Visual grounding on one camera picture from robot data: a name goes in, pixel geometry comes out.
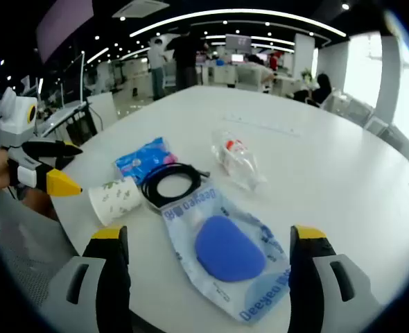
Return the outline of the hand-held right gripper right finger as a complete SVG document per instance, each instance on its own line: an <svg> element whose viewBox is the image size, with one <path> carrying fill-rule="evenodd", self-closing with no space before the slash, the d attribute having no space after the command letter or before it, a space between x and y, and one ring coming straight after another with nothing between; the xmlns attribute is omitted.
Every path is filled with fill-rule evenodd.
<svg viewBox="0 0 409 333"><path fill-rule="evenodd" d="M290 332L362 332L381 312L369 277L316 228L290 229Z"/></svg>

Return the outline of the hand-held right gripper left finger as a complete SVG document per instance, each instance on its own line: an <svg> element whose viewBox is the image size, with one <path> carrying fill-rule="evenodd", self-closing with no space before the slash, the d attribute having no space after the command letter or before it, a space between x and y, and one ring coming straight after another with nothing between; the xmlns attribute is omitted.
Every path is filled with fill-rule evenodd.
<svg viewBox="0 0 409 333"><path fill-rule="evenodd" d="M132 332L128 264L127 227L100 229L50 281L43 317L56 332Z"/></svg>

